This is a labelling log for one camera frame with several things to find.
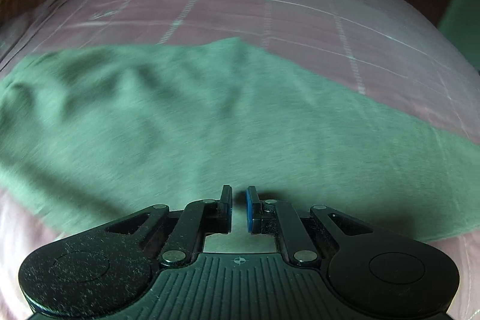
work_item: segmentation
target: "crosshair marking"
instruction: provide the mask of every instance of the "crosshair marking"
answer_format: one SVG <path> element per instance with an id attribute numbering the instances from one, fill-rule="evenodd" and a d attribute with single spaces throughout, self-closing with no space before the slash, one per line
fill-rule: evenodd
<path id="1" fill-rule="evenodd" d="M 245 263 L 247 260 L 245 258 L 242 258 L 241 256 L 239 256 L 238 258 L 235 258 L 233 260 L 236 264 L 243 264 Z"/>

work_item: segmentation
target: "bed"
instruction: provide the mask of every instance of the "bed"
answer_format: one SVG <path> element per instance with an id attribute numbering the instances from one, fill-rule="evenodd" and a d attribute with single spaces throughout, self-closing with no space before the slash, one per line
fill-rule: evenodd
<path id="1" fill-rule="evenodd" d="M 373 100 L 480 144 L 480 76 L 402 0 L 48 0 L 2 28 L 0 77 L 24 56 L 104 44 L 200 45 L 240 37 Z M 0 191 L 0 316 L 30 310 L 16 274 L 35 248 L 68 233 Z M 480 231 L 433 242 L 461 282 L 449 314 L 480 306 Z"/>

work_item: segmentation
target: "checkered pattern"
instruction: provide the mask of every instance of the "checkered pattern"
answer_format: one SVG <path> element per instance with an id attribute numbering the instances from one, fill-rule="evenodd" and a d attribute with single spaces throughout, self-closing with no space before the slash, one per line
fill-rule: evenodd
<path id="1" fill-rule="evenodd" d="M 402 0 L 69 0 L 9 67 L 32 52 L 235 36 L 480 144 L 480 76 Z"/>

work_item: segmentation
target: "circular mount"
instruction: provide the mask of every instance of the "circular mount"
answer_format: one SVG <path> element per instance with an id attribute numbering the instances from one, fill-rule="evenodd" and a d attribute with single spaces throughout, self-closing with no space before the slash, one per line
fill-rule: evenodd
<path id="1" fill-rule="evenodd" d="M 317 259 L 317 254 L 309 250 L 297 251 L 293 254 L 293 257 L 300 263 L 313 262 Z"/>
<path id="2" fill-rule="evenodd" d="M 165 251 L 162 254 L 163 260 L 167 262 L 167 264 L 175 264 L 178 262 L 181 262 L 187 257 L 185 252 L 183 251 L 178 251 L 178 250 L 170 250 L 170 251 Z"/>
<path id="3" fill-rule="evenodd" d="M 387 252 L 370 261 L 370 271 L 378 279 L 393 285 L 408 285 L 425 274 L 425 266 L 416 257 L 401 252 Z"/>
<path id="4" fill-rule="evenodd" d="M 276 199 L 266 199 L 263 202 L 265 203 L 265 205 L 263 205 L 264 211 L 272 212 L 275 210 L 275 204 L 277 203 Z"/>
<path id="5" fill-rule="evenodd" d="M 59 257 L 53 273 L 68 283 L 84 283 L 100 278 L 110 267 L 107 257 L 97 252 L 76 251 Z"/>

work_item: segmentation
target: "metal screw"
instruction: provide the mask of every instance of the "metal screw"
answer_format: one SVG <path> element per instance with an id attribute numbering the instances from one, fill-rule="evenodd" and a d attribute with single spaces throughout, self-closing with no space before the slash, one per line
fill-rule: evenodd
<path id="1" fill-rule="evenodd" d="M 277 203 L 276 199 L 267 199 L 263 202 L 265 202 L 265 205 L 263 205 L 264 211 L 275 211 L 275 204 Z"/>
<path id="2" fill-rule="evenodd" d="M 309 250 L 297 251 L 293 254 L 293 257 L 301 263 L 312 262 L 317 259 L 317 254 Z"/>
<path id="3" fill-rule="evenodd" d="M 165 251 L 162 254 L 163 260 L 167 263 L 177 263 L 186 258 L 186 254 L 183 251 L 178 251 L 178 250 L 170 250 L 170 251 Z"/>

